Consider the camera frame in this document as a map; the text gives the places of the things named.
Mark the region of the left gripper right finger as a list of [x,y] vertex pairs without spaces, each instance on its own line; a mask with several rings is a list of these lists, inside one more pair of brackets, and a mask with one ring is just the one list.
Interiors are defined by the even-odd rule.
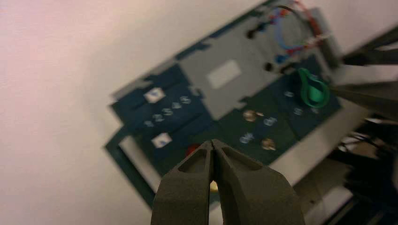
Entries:
[[305,224],[299,198],[281,173],[219,140],[212,143],[223,224]]

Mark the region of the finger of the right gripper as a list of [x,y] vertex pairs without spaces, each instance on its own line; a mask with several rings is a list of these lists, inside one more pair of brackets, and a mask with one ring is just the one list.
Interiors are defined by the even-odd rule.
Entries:
[[374,82],[331,86],[338,97],[367,108],[383,117],[398,120],[398,82]]
[[342,61],[346,65],[367,66],[367,65],[397,65],[398,49],[382,50],[381,47],[398,42],[398,28],[377,36],[363,46],[344,55]]

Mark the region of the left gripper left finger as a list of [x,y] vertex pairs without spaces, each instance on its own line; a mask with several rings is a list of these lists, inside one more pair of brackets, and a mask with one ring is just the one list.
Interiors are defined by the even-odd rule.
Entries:
[[207,225],[214,174],[211,141],[205,141],[161,180],[153,202],[152,225]]

